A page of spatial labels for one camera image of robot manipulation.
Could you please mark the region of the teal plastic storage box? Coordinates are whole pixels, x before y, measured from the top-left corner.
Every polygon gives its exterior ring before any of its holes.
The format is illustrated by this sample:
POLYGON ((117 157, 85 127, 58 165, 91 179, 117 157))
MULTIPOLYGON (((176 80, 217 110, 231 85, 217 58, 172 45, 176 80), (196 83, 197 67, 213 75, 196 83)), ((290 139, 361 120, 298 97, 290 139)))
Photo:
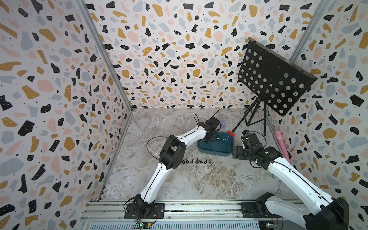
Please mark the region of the teal plastic storage box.
POLYGON ((234 137, 227 132, 217 132, 215 140, 199 140, 197 147, 201 153, 227 157, 232 155, 234 137))

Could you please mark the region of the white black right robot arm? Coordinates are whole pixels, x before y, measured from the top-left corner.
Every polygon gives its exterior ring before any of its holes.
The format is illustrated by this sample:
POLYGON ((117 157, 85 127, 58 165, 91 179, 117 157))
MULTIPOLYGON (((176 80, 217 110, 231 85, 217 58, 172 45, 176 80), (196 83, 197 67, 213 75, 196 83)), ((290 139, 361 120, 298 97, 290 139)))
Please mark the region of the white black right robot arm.
POLYGON ((265 169, 280 179, 303 202, 303 206, 283 200, 266 192, 256 199, 256 213, 260 216, 277 215, 306 230, 347 230, 349 204, 333 198, 299 173, 273 147, 264 147, 255 133, 246 130, 242 145, 233 148, 233 158, 248 160, 256 169, 265 169))

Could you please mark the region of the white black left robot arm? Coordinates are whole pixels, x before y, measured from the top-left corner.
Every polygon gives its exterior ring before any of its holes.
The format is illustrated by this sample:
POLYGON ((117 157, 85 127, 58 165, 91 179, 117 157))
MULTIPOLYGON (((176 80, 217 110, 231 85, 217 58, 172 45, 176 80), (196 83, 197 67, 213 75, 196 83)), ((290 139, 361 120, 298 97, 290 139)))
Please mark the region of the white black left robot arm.
POLYGON ((156 197, 169 174, 178 168, 184 159, 187 147, 199 140, 214 141, 220 121, 211 117, 197 125, 185 134, 166 138, 159 154, 159 163, 145 188, 124 205, 125 219, 163 219, 165 203, 156 203, 156 197))

